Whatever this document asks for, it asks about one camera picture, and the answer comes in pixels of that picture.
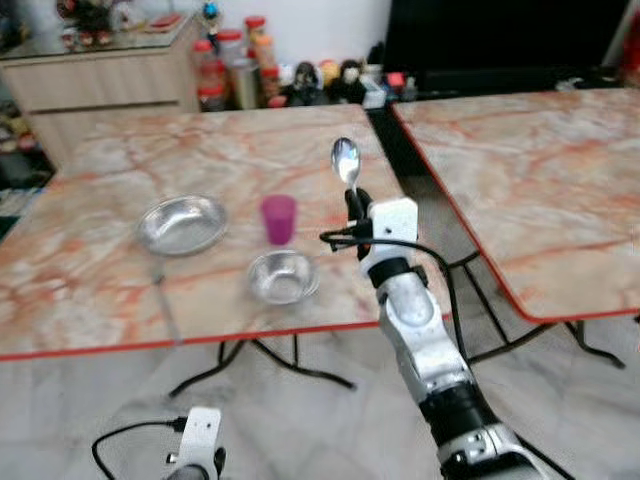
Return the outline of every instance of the marble table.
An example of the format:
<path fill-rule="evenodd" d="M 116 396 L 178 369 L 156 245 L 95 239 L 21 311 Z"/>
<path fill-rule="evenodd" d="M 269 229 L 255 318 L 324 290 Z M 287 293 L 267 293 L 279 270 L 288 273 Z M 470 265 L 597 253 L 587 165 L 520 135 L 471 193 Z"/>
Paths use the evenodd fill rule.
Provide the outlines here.
<path fill-rule="evenodd" d="M 640 91 L 464 98 L 395 112 L 523 318 L 640 312 Z"/>
<path fill-rule="evenodd" d="M 355 252 L 331 254 L 318 240 L 346 223 L 345 187 L 329 161 L 341 136 L 360 146 L 361 184 L 374 198 L 401 195 L 355 106 L 100 126 L 0 246 L 0 360 L 377 326 L 375 292 Z M 294 306 L 267 306 L 247 286 L 249 265 L 270 249 L 259 204 L 274 193 L 297 198 L 291 247 L 319 270 L 317 293 Z M 230 225 L 210 250 L 164 262 L 171 329 L 152 285 L 156 261 L 133 232 L 148 208 L 181 194 L 218 198 Z M 447 312 L 435 264 L 417 260 Z"/>

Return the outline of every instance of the wooden cabinet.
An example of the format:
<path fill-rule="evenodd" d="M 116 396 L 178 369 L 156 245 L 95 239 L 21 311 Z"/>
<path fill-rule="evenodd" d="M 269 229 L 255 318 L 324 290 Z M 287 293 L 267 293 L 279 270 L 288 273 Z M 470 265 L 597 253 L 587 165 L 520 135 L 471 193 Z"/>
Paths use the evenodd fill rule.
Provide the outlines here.
<path fill-rule="evenodd" d="M 0 70 L 60 168 L 98 123 L 198 112 L 190 62 L 197 36 L 190 19 L 166 47 L 0 59 Z"/>

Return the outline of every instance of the black television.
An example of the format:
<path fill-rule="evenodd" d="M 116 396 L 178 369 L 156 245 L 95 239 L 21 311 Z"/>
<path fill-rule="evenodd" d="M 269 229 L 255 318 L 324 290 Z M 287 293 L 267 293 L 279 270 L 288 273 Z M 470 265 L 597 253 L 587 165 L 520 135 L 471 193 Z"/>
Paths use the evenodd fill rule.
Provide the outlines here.
<path fill-rule="evenodd" d="M 387 72 L 421 90 L 523 91 L 603 66 L 634 0 L 393 0 Z"/>

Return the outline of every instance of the stainless steel bowl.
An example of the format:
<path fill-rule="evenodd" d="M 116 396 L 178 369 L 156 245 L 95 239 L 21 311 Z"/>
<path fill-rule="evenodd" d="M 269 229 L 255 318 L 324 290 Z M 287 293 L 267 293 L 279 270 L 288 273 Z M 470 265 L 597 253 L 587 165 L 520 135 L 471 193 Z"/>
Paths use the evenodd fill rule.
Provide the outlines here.
<path fill-rule="evenodd" d="M 185 195 L 145 213 L 137 234 L 152 253 L 183 256 L 209 248 L 226 228 L 227 213 L 220 203 L 209 197 Z"/>
<path fill-rule="evenodd" d="M 272 305 L 296 303 L 318 288 L 311 260 L 294 250 L 279 250 L 258 257 L 249 268 L 253 293 Z"/>

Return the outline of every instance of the cabinet drawer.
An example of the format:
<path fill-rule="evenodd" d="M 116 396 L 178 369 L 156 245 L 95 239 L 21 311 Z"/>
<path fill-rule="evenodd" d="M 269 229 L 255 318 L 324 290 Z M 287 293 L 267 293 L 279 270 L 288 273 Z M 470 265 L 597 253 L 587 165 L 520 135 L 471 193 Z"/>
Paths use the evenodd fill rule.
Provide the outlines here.
<path fill-rule="evenodd" d="M 178 101 L 173 70 L 158 54 L 16 65 L 3 75 L 20 107 L 35 112 Z"/>
<path fill-rule="evenodd" d="M 90 112 L 50 113 L 30 116 L 36 137 L 49 156 L 60 168 L 68 162 L 76 147 L 100 123 L 115 123 L 123 118 L 174 115 L 182 110 L 177 105 L 143 108 L 94 110 Z"/>

